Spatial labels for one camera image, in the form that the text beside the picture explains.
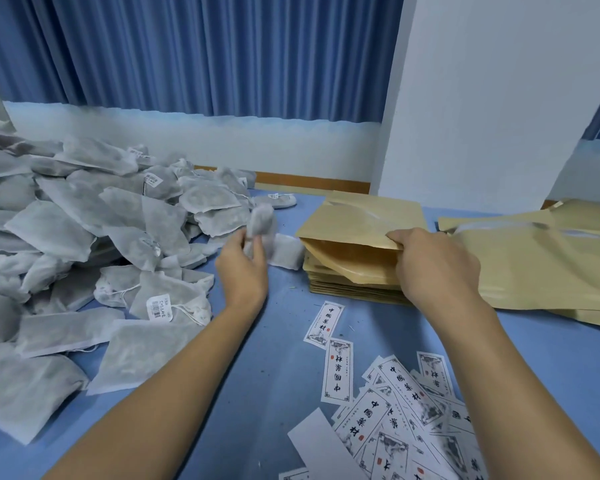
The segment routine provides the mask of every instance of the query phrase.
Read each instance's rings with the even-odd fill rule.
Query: orange baseboard
[[[215,170],[213,166],[195,165],[195,168]],[[341,192],[353,192],[357,194],[368,194],[371,184],[368,182],[357,182],[355,180],[338,180],[336,178],[303,177],[301,175],[288,175],[286,173],[270,173],[268,171],[257,171],[256,182],[259,184],[288,185],[289,187],[304,187],[307,189],[339,190]]]

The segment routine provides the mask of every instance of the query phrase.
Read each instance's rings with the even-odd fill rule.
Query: table surface
[[[276,211],[280,233],[294,234],[324,199],[297,197],[296,207]],[[485,215],[446,209],[424,209],[424,213],[430,230],[439,216]],[[215,272],[213,261],[198,269]],[[433,329],[414,308],[312,294],[302,271],[270,266],[269,282],[264,310],[220,386],[180,479],[277,480],[278,473],[302,466],[287,433],[316,407],[327,418],[337,407],[320,402],[323,350],[303,342],[326,299],[346,306],[334,336],[354,343],[356,390],[364,384],[362,372],[377,355],[395,354],[409,370],[418,368],[416,351],[446,355]],[[209,300],[216,314],[222,310],[219,282]],[[93,306],[99,304],[92,301],[86,308]],[[600,452],[600,327],[542,311],[499,312],[498,316],[529,366]],[[72,358],[93,378],[105,350],[100,346]],[[458,394],[455,378],[454,386]],[[40,478],[130,392],[73,396],[26,447],[0,432],[0,480]]]

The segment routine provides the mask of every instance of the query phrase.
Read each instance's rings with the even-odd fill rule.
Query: white paper label
[[[153,173],[145,173],[144,181],[147,185],[151,185],[153,188],[156,188],[158,185],[163,183],[164,180]]]
[[[154,322],[170,322],[173,320],[171,312],[171,298],[168,294],[152,296],[146,301],[146,311],[149,320]]]

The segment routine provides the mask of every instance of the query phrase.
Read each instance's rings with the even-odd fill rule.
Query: hand
[[[447,234],[413,228],[387,237],[404,247],[395,269],[402,292],[434,328],[453,320],[449,309],[482,302],[480,261]]]
[[[269,291],[267,258],[259,235],[253,238],[253,259],[244,255],[245,234],[246,229],[242,228],[225,243],[216,259],[216,270],[224,288],[226,307],[247,309],[256,316]]]

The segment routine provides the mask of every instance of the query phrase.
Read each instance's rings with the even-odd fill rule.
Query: person's right arm
[[[600,479],[600,455],[480,297],[478,259],[444,233],[387,236],[404,247],[396,268],[402,291],[447,351],[491,478]]]

